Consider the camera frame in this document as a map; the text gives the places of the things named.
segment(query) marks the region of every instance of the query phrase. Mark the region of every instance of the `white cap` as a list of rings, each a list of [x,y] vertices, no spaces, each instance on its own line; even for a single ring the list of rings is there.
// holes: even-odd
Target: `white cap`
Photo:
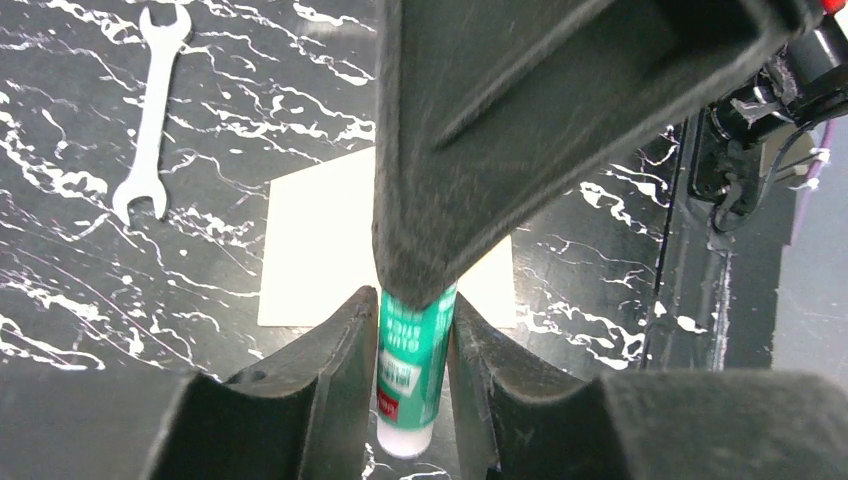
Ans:
[[[377,441],[389,455],[395,458],[415,458],[424,453],[433,438],[433,425],[418,430],[401,430],[377,417]]]

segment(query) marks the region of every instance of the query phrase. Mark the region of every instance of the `red object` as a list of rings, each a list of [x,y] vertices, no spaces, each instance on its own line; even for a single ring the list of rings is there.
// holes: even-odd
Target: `red object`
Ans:
[[[383,415],[397,422],[398,401],[390,397],[382,388],[377,389],[377,405]]]
[[[846,0],[822,0],[822,6],[828,15],[833,15],[845,8],[845,1]]]

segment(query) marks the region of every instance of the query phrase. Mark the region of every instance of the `marble table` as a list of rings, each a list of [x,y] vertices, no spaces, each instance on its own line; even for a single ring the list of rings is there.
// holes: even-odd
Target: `marble table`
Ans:
[[[160,222],[141,203],[128,228],[111,193],[143,103],[139,14],[149,4],[169,23],[161,3],[0,8],[0,368],[144,363],[223,379],[303,333],[256,325],[269,182],[373,145],[375,6],[188,2],[163,140],[169,211]],[[678,138],[669,127],[513,234],[510,335],[554,366],[590,378],[640,361]],[[459,478],[447,384],[443,399],[416,461],[382,452],[372,422],[363,477]]]

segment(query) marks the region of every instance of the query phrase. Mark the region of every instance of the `paper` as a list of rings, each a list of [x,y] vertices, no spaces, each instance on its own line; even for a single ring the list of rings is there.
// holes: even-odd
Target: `paper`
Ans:
[[[312,327],[359,287],[379,288],[371,249],[374,149],[271,182],[259,325]],[[492,325],[515,327],[509,237],[459,281]]]

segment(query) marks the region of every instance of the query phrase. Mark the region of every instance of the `wrench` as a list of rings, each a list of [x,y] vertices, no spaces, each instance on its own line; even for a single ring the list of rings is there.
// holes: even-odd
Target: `wrench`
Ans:
[[[174,59],[191,33],[188,11],[180,4],[174,6],[177,9],[177,21],[172,25],[154,26],[147,7],[144,7],[139,19],[139,30],[150,47],[150,69],[147,72],[144,107],[132,168],[126,180],[118,185],[112,195],[112,209],[127,226],[130,224],[129,204],[133,200],[149,197],[153,201],[153,213],[160,220],[165,216],[168,205],[168,193],[159,179],[162,124],[165,121]]]

